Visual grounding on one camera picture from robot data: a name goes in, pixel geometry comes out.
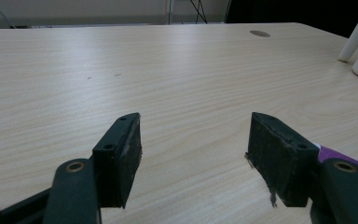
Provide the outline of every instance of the wooden table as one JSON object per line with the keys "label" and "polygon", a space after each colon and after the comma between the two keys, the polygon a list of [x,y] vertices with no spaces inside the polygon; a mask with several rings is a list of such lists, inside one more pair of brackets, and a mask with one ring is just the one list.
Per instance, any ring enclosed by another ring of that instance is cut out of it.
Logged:
{"label": "wooden table", "polygon": [[346,40],[296,23],[0,30],[0,208],[140,112],[143,159],[126,209],[103,209],[104,223],[310,223],[309,206],[271,206],[243,157],[250,118],[358,160]]}

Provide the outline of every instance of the black cable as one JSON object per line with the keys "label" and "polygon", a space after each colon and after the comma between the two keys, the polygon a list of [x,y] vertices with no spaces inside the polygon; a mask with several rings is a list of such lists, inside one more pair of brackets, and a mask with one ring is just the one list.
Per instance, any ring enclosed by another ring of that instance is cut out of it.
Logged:
{"label": "black cable", "polygon": [[[199,0],[199,6],[198,6],[198,8],[197,8],[197,10],[198,11],[200,11],[200,2],[201,2],[201,0]],[[197,18],[196,18],[196,24],[199,22],[199,13],[197,13]]]}
{"label": "black cable", "polygon": [[202,14],[204,15],[204,18],[205,18],[205,23],[208,24],[208,22],[206,21],[206,16],[205,16],[205,12],[203,11],[203,5],[202,5],[202,1],[200,0],[201,2],[201,9],[202,9]]}
{"label": "black cable", "polygon": [[14,26],[13,24],[11,24],[11,22],[7,19],[7,17],[5,16],[5,14],[0,10],[0,14],[1,16],[4,18],[4,20],[7,22],[8,26],[13,27],[14,29],[17,29],[16,26]]}
{"label": "black cable", "polygon": [[205,23],[207,23],[206,20],[205,20],[205,18],[204,18],[204,17],[200,14],[200,12],[197,10],[197,7],[196,7],[196,5],[194,5],[193,0],[190,0],[190,2],[191,2],[191,4],[193,5],[194,9],[196,9],[196,11],[197,11],[197,13],[200,15],[200,17],[202,18],[202,20],[203,20]]}
{"label": "black cable", "polygon": [[227,9],[226,9],[226,16],[225,16],[225,23],[227,23],[228,11],[231,6],[231,0],[228,0]]}
{"label": "black cable", "polygon": [[171,0],[170,0],[170,12],[168,13],[168,24],[171,25]]}

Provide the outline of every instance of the light wood grain surface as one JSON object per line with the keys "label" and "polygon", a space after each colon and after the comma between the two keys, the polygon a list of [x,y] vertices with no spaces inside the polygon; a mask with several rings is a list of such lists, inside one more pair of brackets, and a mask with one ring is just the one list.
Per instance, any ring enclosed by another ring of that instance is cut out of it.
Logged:
{"label": "light wood grain surface", "polygon": [[296,23],[0,30],[0,208],[140,112],[143,160],[126,209],[103,209],[104,223],[310,223],[309,206],[271,206],[243,157],[250,118],[358,160],[346,40]]}

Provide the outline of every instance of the purple object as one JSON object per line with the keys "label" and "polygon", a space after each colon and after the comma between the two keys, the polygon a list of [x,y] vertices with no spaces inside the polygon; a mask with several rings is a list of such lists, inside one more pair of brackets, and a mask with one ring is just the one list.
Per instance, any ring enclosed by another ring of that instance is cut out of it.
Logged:
{"label": "purple object", "polygon": [[325,160],[327,159],[330,159],[330,158],[337,158],[337,159],[342,159],[344,161],[350,161],[350,162],[353,162],[355,164],[358,165],[358,161],[349,157],[349,156],[345,156],[344,154],[341,154],[331,148],[328,148],[328,147],[324,147],[324,146],[321,146],[319,144],[315,144],[315,146],[317,146],[320,151],[319,151],[319,157],[318,157],[318,161],[320,163],[324,162]]}

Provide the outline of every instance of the white wall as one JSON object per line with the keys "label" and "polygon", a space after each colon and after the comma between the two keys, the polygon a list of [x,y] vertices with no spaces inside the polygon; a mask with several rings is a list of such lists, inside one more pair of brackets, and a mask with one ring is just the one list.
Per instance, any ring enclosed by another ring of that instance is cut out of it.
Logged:
{"label": "white wall", "polygon": [[[206,18],[221,22],[228,0],[202,0]],[[170,0],[0,0],[0,10],[16,26],[168,22]],[[189,0],[173,2],[173,22],[192,22]],[[7,28],[0,14],[0,28]]]}

